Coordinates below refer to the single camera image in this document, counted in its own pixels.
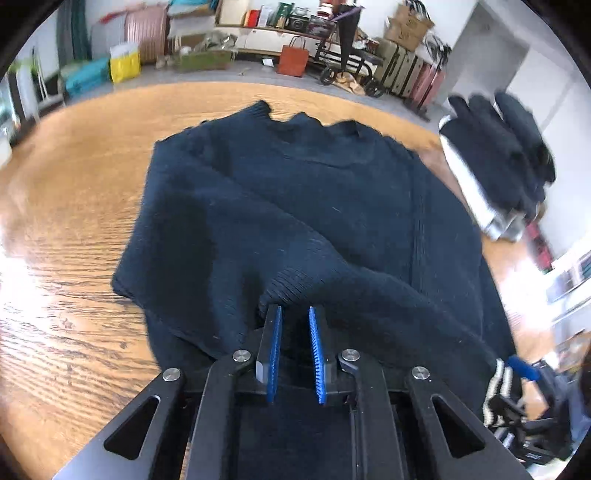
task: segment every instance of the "folded clothes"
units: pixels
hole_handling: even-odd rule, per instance
[[[449,116],[441,119],[439,128],[450,120]],[[493,241],[504,238],[511,242],[518,242],[525,232],[524,214],[515,211],[507,212],[494,206],[482,185],[462,160],[462,156],[444,135],[441,136],[441,147],[470,213],[481,231]]]
[[[483,419],[497,359],[515,346],[463,205],[416,153],[372,128],[304,113],[279,122],[270,111],[261,101],[154,147],[113,289],[144,309],[162,368],[191,383],[196,368],[240,348],[272,303],[285,307],[282,357],[309,364],[307,308],[322,304],[336,348],[400,372],[423,365]],[[319,428],[305,425],[313,413],[273,408],[272,428],[256,433],[265,444]],[[325,440],[311,434],[304,448],[316,460],[284,458],[272,474],[306,476],[333,450]],[[327,469],[307,476],[338,478]]]
[[[544,185],[556,179],[554,163],[533,116],[505,92],[495,96],[503,117],[490,101],[473,95],[449,102],[456,117],[440,133],[461,155],[495,207],[535,218],[545,199]]]

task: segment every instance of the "screw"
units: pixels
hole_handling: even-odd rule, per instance
[[[178,368],[167,368],[162,373],[165,382],[174,382],[181,377],[181,371]]]
[[[343,358],[348,362],[356,362],[357,360],[359,360],[359,352],[352,348],[346,348],[345,350],[343,350],[343,353],[341,355],[343,355]]]
[[[248,362],[251,359],[251,353],[248,350],[236,350],[232,358],[235,362]]]
[[[426,380],[429,378],[429,370],[427,370],[425,367],[415,367],[413,368],[412,373],[413,377],[417,380]]]

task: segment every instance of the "cart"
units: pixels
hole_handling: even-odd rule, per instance
[[[361,7],[341,5],[338,14],[332,21],[321,19],[323,25],[319,25],[314,32],[321,38],[314,61],[324,65],[324,70],[320,74],[322,85],[331,85],[339,73],[350,72],[363,87],[366,95],[378,98],[384,94],[386,88],[381,81],[374,78],[369,64],[379,67],[384,63],[384,60],[368,51],[353,48],[360,17]],[[340,53],[330,49],[332,46],[330,39],[337,27],[339,28]]]

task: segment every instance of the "yellow bag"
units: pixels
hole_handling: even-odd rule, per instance
[[[111,59],[111,79],[113,83],[137,77],[140,73],[139,51]]]

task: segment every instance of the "floor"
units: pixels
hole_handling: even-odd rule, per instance
[[[324,86],[318,81],[318,73],[306,71],[302,78],[290,77],[278,74],[272,67],[266,67],[255,61],[237,60],[227,70],[208,70],[192,73],[178,73],[172,69],[156,70],[152,65],[142,67],[139,77],[127,80],[117,85],[105,83],[100,87],[69,100],[68,104],[79,103],[90,98],[107,95],[147,85],[178,82],[245,82],[263,83],[282,87],[298,88],[308,92],[324,93],[338,98],[351,100],[361,105],[371,106],[386,113],[391,113],[400,118],[415,123],[431,132],[439,132],[439,120],[447,115],[447,111],[438,105],[429,108],[427,115],[430,121],[426,122],[409,111],[402,100],[394,95],[383,95],[380,98],[371,98],[349,93],[335,85]]]

